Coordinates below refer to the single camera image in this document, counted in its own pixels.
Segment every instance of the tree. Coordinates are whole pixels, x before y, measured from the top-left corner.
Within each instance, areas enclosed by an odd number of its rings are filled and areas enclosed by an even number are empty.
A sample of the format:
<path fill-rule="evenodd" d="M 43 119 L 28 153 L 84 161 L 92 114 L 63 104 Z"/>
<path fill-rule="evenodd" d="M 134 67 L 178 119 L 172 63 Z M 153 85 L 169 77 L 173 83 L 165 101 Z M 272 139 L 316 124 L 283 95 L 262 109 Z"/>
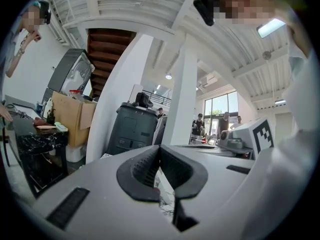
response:
<path fill-rule="evenodd" d="M 211 115 L 219 115 L 222 114 L 222 109 L 215 109 L 211 112 Z"/>

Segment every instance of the stair step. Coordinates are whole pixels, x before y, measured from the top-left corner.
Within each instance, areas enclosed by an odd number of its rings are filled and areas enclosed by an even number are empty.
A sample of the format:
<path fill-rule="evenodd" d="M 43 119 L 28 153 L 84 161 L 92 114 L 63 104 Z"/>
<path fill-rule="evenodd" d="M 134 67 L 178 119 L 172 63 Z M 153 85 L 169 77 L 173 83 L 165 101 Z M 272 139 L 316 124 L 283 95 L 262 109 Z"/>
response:
<path fill-rule="evenodd" d="M 104 89 L 104 85 L 100 85 L 100 84 L 94 84 L 92 86 L 93 89 L 96 89 L 96 90 L 99 90 L 99 91 L 102 91 Z"/>
<path fill-rule="evenodd" d="M 89 57 L 94 61 L 110 62 L 113 64 L 117 63 L 117 61 L 120 59 L 120 55 L 101 51 L 92 51 L 89 53 Z"/>
<path fill-rule="evenodd" d="M 98 60 L 94 60 L 93 65 L 95 66 L 96 69 L 107 71 L 107 72 L 111 72 L 115 67 L 114 64 L 110 64 L 110 63 L 102 62 Z"/>
<path fill-rule="evenodd" d="M 96 76 L 96 77 L 91 78 L 91 82 L 104 86 L 106 84 L 107 80 Z"/>
<path fill-rule="evenodd" d="M 116 55 L 122 55 L 122 53 L 127 48 L 127 45 L 98 41 L 92 41 L 89 46 L 93 51 L 111 53 Z"/>
<path fill-rule="evenodd" d="M 99 69 L 95 69 L 92 72 L 92 75 L 108 79 L 108 77 L 110 76 L 110 72 L 99 70 Z"/>
<path fill-rule="evenodd" d="M 133 32 L 115 28 L 91 28 L 89 34 L 109 34 L 118 37 L 130 37 Z"/>
<path fill-rule="evenodd" d="M 98 42 L 107 42 L 119 45 L 128 46 L 130 43 L 130 35 L 129 36 L 121 36 L 114 33 L 90 33 L 90 37 L 92 41 Z"/>
<path fill-rule="evenodd" d="M 96 96 L 100 96 L 101 95 L 101 91 L 100 90 L 94 90 L 93 94 Z"/>

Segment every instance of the black camera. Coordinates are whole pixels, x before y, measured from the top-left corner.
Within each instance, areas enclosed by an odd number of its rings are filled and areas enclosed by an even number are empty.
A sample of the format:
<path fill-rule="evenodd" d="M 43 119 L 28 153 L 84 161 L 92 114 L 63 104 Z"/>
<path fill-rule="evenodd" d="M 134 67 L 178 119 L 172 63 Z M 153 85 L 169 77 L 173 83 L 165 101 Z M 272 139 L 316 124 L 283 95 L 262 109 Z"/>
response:
<path fill-rule="evenodd" d="M 49 9 L 49 3 L 47 1 L 39 1 L 40 7 L 40 17 L 44 19 L 44 23 L 47 25 L 50 24 L 51 20 L 51 11 Z"/>
<path fill-rule="evenodd" d="M 219 0 L 194 0 L 193 5 L 200 13 L 205 24 L 212 26 L 215 23 L 214 19 L 214 2 Z"/>

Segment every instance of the cardboard box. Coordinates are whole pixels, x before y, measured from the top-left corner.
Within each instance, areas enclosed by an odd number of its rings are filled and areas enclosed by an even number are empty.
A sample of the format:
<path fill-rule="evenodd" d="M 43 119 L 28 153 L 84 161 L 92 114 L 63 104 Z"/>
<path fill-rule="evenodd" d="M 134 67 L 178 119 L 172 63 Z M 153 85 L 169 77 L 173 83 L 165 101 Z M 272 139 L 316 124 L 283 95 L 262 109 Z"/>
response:
<path fill-rule="evenodd" d="M 53 109 L 55 109 L 55 121 L 60 122 L 69 130 L 68 144 L 74 148 L 85 144 L 97 103 L 88 100 L 82 103 L 55 91 L 52 95 L 52 102 Z"/>

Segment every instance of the window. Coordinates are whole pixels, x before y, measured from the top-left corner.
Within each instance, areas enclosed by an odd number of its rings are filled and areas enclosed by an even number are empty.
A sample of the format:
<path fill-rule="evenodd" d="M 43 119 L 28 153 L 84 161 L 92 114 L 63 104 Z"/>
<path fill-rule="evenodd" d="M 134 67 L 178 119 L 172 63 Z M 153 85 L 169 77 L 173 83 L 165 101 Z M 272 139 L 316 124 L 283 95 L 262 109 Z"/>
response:
<path fill-rule="evenodd" d="M 229 112 L 238 112 L 238 95 L 237 92 L 232 92 L 228 94 L 229 99 Z"/>
<path fill-rule="evenodd" d="M 208 100 L 205 101 L 204 115 L 205 116 L 211 115 L 211 110 L 212 110 L 212 99 L 208 99 Z"/>
<path fill-rule="evenodd" d="M 231 117 L 238 116 L 238 95 L 237 92 L 231 92 L 220 97 L 211 98 L 205 101 L 204 107 L 204 127 L 208 135 L 216 135 L 218 130 L 218 119 L 224 112 L 231 113 Z"/>
<path fill-rule="evenodd" d="M 213 99 L 212 112 L 214 115 L 228 111 L 228 97 L 223 95 Z"/>

